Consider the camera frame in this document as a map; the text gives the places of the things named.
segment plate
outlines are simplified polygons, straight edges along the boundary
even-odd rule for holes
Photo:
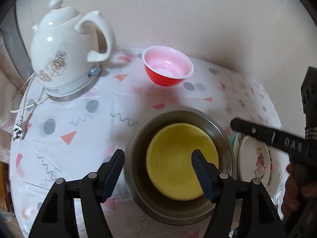
[[[278,150],[274,147],[267,147],[270,155],[270,178],[268,180],[267,186],[265,187],[270,197],[276,195],[276,193],[281,189],[281,183],[284,175],[287,174],[285,169],[289,164],[288,154]]]
[[[203,195],[191,165],[191,154],[200,149],[218,168],[219,159],[211,138],[198,127],[175,123],[159,130],[146,153],[146,170],[154,186],[165,196],[189,201]]]
[[[246,136],[238,152],[237,168],[242,181],[258,178],[264,187],[270,178],[270,156],[265,143]]]

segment handle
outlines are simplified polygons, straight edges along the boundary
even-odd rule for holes
[[[89,174],[80,181],[81,209],[87,235],[90,238],[113,238],[100,202],[97,201],[94,193],[94,185],[97,181],[98,175],[89,177]]]
[[[231,129],[256,138],[265,144],[285,151],[292,160],[304,166],[317,169],[317,140],[308,140],[274,128],[234,118]]]
[[[112,30],[110,24],[103,18],[100,11],[93,11],[86,14],[75,26],[75,29],[80,32],[84,33],[85,31],[85,23],[91,21],[92,23],[96,24],[102,34],[104,35],[106,42],[107,42],[107,51],[104,54],[98,53],[95,50],[90,50],[87,55],[88,62],[102,62],[107,60],[114,47],[115,47],[115,34]]]

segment tablecloth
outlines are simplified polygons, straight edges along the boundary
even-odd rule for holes
[[[256,80],[223,67],[191,58],[195,72],[173,87],[161,87],[146,75],[141,49],[118,48],[103,63],[97,84],[68,102],[44,103],[25,111],[27,129],[22,141],[11,146],[10,179],[16,217],[25,236],[50,187],[58,177],[81,179],[109,160],[115,149],[126,146],[145,115],[179,104],[214,118],[231,136],[229,123],[241,117],[281,128],[278,114],[265,89]],[[27,104],[42,96],[37,79]],[[287,155],[271,152],[279,190]],[[169,226],[146,216],[135,204],[121,173],[112,197],[102,209],[114,237],[202,237],[209,218],[191,226]],[[75,199],[80,237],[87,237],[80,200]],[[238,224],[239,211],[233,226]]]

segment black tool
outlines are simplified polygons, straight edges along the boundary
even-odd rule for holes
[[[236,199],[243,199],[237,237],[287,238],[282,221],[265,187],[258,179],[250,182],[233,179],[218,172],[200,150],[191,155],[191,162],[205,197],[217,203],[204,238],[228,238]]]
[[[309,67],[301,86],[303,111],[306,115],[305,139],[296,135],[235,118],[230,127],[265,142],[290,156],[294,164],[294,178],[299,185],[317,181],[317,69]],[[299,197],[299,209],[285,219],[289,237],[317,237],[317,216],[307,220],[316,205],[315,199]]]
[[[111,196],[124,158],[123,150],[117,149],[109,162],[81,180],[66,182],[58,178],[37,214],[29,237],[79,238],[74,208],[74,198],[78,198],[88,237],[112,238],[100,203]]]

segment screw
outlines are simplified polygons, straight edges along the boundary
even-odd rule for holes
[[[101,68],[98,66],[94,66],[90,69],[89,71],[89,75],[98,75],[99,73],[101,73]]]
[[[88,175],[88,178],[90,178],[90,179],[94,179],[94,178],[96,178],[97,177],[97,173],[95,173],[95,172],[92,172],[92,173],[90,173],[89,175]]]
[[[254,178],[253,179],[253,183],[256,184],[256,185],[259,185],[261,183],[261,181],[257,178]]]
[[[227,173],[221,173],[219,176],[221,179],[227,179],[229,177]]]
[[[61,184],[61,183],[63,183],[63,181],[64,181],[63,178],[58,178],[58,179],[55,181],[55,183],[56,183],[56,184]]]

